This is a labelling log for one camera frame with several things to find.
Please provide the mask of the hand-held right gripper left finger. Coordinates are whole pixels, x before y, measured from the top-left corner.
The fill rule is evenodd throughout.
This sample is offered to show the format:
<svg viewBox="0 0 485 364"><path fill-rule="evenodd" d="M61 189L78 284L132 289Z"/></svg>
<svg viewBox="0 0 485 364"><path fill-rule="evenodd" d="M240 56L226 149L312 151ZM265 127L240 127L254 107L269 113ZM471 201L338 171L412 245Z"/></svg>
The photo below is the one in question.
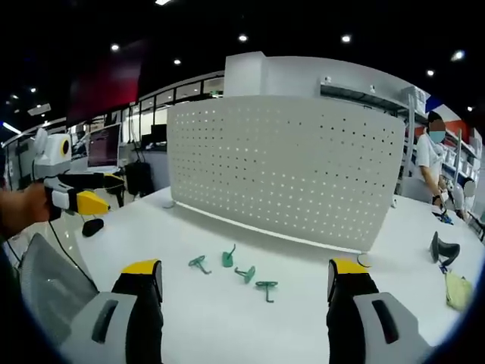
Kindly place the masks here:
<svg viewBox="0 0 485 364"><path fill-rule="evenodd" d="M161 363L162 293L160 260L127 266L111 291L74 316L62 356L69 363Z"/></svg>

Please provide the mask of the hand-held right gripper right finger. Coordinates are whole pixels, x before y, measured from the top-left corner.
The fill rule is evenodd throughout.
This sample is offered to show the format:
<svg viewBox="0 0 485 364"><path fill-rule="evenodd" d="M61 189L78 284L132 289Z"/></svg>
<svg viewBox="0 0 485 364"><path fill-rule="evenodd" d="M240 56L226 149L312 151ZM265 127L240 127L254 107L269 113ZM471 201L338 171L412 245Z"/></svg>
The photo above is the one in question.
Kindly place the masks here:
<svg viewBox="0 0 485 364"><path fill-rule="evenodd" d="M327 302L330 363L422 363L431 351L418 319L358 263L329 261Z"/></svg>

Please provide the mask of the person's left hand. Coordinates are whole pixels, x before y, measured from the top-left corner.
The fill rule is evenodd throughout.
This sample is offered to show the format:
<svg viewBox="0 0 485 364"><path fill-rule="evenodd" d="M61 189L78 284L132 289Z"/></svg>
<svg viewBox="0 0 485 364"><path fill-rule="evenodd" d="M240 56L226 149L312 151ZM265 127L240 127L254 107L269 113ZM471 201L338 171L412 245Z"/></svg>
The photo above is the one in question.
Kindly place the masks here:
<svg viewBox="0 0 485 364"><path fill-rule="evenodd" d="M45 186L34 183L22 191L1 191L1 236L10 239L32 224L50 219Z"/></svg>

